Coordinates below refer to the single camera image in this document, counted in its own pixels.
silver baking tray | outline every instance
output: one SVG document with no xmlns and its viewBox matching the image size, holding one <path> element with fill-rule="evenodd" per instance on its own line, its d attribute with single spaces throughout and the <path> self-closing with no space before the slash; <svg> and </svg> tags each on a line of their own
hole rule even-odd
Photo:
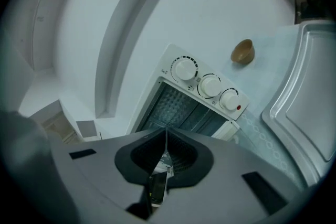
<svg viewBox="0 0 336 224">
<path fill-rule="evenodd" d="M 262 113 L 308 186 L 323 177 L 336 149 L 336 24 L 300 25 L 285 78 Z"/>
</svg>

small cup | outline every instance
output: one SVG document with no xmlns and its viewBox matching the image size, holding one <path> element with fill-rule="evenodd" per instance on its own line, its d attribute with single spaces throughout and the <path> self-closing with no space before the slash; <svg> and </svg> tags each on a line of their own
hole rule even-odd
<svg viewBox="0 0 336 224">
<path fill-rule="evenodd" d="M 255 51 L 252 40 L 244 39 L 241 41 L 231 54 L 232 62 L 247 65 L 254 59 Z"/>
</svg>

white knob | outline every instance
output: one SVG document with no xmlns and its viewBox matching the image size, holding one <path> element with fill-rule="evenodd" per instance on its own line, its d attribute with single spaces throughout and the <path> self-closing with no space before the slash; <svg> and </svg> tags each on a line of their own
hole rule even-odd
<svg viewBox="0 0 336 224">
<path fill-rule="evenodd" d="M 229 110 L 236 109 L 239 105 L 239 97 L 234 92 L 226 92 L 222 95 L 220 103 Z"/>
<path fill-rule="evenodd" d="M 209 77 L 205 78 L 201 82 L 201 89 L 202 91 L 209 97 L 215 97 L 220 94 L 222 90 L 222 86 L 220 81 L 217 77 Z"/>
<path fill-rule="evenodd" d="M 196 66 L 192 60 L 181 60 L 177 63 L 175 67 L 175 72 L 180 79 L 189 80 L 195 76 Z"/>
</svg>

control panel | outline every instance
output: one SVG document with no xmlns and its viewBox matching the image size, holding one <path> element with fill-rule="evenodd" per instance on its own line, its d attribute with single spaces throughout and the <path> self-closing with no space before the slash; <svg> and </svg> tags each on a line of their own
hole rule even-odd
<svg viewBox="0 0 336 224">
<path fill-rule="evenodd" d="M 223 74 L 176 45 L 167 47 L 157 71 L 171 86 L 226 118 L 236 120 L 249 104 L 246 95 Z"/>
</svg>

wooden bowl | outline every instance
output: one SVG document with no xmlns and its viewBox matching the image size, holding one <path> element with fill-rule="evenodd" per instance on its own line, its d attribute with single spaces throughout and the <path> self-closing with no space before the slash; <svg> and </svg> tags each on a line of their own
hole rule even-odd
<svg viewBox="0 0 336 224">
<path fill-rule="evenodd" d="M 232 62 L 247 65 L 254 59 L 255 51 L 252 40 L 245 39 L 240 42 L 231 54 Z"/>
</svg>

